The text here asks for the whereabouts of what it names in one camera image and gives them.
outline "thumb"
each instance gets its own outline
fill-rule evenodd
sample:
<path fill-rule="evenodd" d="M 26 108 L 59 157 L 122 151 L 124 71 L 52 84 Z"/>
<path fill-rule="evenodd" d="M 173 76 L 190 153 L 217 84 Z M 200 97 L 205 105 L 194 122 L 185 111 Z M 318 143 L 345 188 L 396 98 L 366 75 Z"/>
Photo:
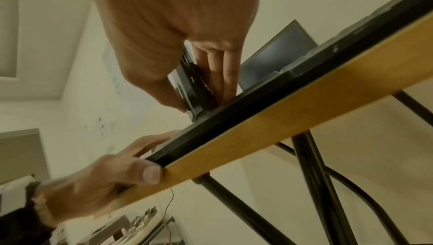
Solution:
<path fill-rule="evenodd" d="M 113 182 L 156 185 L 162 178 L 160 165 L 138 157 L 117 156 L 107 167 Z"/>

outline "black sleeve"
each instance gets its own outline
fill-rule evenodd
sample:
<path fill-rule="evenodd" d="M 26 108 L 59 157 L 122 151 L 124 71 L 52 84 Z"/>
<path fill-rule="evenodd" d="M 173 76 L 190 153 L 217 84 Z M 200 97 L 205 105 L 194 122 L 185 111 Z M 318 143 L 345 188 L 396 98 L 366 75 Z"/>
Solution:
<path fill-rule="evenodd" d="M 25 206 L 0 217 L 0 245 L 42 245 L 50 239 L 54 228 L 41 223 L 32 201 L 39 185 L 40 182 L 28 184 Z"/>

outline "black metal leg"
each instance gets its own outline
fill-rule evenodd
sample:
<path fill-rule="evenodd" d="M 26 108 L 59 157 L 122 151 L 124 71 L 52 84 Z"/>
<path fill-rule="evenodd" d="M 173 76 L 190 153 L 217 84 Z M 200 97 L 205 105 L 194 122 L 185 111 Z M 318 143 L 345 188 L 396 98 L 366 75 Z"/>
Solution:
<path fill-rule="evenodd" d="M 242 219 L 251 229 L 258 233 L 266 242 L 271 245 L 295 245 L 287 236 L 270 224 L 266 219 L 256 213 L 242 200 L 232 194 L 210 174 L 205 174 L 194 180 L 201 184 L 209 192 L 227 206 L 233 213 Z"/>
<path fill-rule="evenodd" d="M 330 244 L 357 244 L 331 179 L 325 174 L 322 157 L 310 131 L 292 137 L 292 141 Z"/>
<path fill-rule="evenodd" d="M 395 97 L 399 102 L 403 103 L 407 108 L 411 109 L 412 112 L 417 114 L 421 119 L 433 127 L 433 113 L 430 112 L 429 109 L 422 106 L 421 103 L 417 102 L 404 91 L 395 93 L 393 97 Z"/>
<path fill-rule="evenodd" d="M 295 150 L 281 142 L 277 143 L 276 146 L 285 150 L 286 152 L 291 153 L 296 156 Z M 402 232 L 398 229 L 397 225 L 392 221 L 387 212 L 379 205 L 368 193 L 362 190 L 358 185 L 350 181 L 348 178 L 344 177 L 342 174 L 337 171 L 325 166 L 325 173 L 329 176 L 332 176 L 339 182 L 341 182 L 344 186 L 349 188 L 352 192 L 354 192 L 357 196 L 359 196 L 377 215 L 379 221 L 382 226 L 385 228 L 392 241 L 397 245 L 410 245 L 409 241 L 405 238 Z"/>

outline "white ceiling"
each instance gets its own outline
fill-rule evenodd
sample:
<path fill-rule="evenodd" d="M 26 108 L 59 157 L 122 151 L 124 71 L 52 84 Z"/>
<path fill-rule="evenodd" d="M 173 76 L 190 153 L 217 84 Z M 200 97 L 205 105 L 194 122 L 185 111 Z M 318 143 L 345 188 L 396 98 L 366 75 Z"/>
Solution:
<path fill-rule="evenodd" d="M 59 98 L 90 0 L 0 0 L 0 100 Z"/>

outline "fingernail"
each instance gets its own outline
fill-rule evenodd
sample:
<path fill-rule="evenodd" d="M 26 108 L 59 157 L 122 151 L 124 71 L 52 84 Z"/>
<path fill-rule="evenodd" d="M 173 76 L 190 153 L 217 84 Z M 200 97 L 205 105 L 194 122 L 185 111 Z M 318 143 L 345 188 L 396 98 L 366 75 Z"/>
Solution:
<path fill-rule="evenodd" d="M 143 171 L 143 180 L 148 184 L 158 184 L 161 180 L 162 168 L 159 166 L 149 166 Z"/>

